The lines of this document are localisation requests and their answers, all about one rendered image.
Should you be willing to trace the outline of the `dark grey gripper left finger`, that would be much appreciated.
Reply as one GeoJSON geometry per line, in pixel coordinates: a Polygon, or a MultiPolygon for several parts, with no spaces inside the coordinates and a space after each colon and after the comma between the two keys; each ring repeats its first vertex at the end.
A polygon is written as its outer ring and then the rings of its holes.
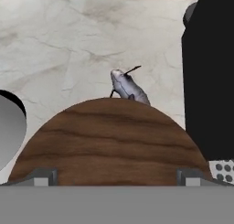
{"type": "Polygon", "coordinates": [[[9,186],[51,187],[58,184],[55,168],[37,168],[26,177],[9,182],[9,186]]]}

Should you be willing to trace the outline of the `black appliance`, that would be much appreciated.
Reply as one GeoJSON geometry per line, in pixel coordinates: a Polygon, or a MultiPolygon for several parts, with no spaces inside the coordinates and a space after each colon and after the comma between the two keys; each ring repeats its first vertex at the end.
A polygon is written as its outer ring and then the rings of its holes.
{"type": "Polygon", "coordinates": [[[234,0],[197,0],[183,23],[186,131],[206,160],[234,159],[234,0]]]}

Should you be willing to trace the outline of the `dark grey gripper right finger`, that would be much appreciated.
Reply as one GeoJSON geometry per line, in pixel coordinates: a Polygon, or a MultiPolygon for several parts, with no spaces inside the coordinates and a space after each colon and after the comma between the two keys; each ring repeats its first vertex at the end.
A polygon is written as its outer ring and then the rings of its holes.
{"type": "Polygon", "coordinates": [[[177,184],[185,187],[216,187],[224,186],[217,179],[206,179],[198,169],[184,168],[176,171],[177,184]]]}

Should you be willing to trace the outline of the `grey round pan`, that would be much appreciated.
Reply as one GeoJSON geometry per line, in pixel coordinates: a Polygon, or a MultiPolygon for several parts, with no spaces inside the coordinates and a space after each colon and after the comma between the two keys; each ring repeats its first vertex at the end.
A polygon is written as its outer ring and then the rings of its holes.
{"type": "Polygon", "coordinates": [[[12,92],[0,90],[0,171],[14,157],[27,132],[27,112],[12,92]]]}

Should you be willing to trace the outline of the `white perforated plate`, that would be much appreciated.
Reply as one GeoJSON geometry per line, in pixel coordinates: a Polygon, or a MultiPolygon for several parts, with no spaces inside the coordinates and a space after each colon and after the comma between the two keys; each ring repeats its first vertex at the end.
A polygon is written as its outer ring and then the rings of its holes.
{"type": "Polygon", "coordinates": [[[208,164],[214,178],[234,185],[234,160],[209,161],[208,164]]]}

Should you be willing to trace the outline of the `round wooden cutting board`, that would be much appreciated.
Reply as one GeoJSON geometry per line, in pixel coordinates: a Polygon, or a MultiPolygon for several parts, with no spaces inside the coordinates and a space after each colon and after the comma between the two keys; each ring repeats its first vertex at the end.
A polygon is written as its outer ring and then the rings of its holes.
{"type": "Polygon", "coordinates": [[[102,98],[56,114],[31,137],[10,173],[55,168],[60,186],[174,186],[176,170],[208,162],[184,129],[156,108],[102,98]]]}

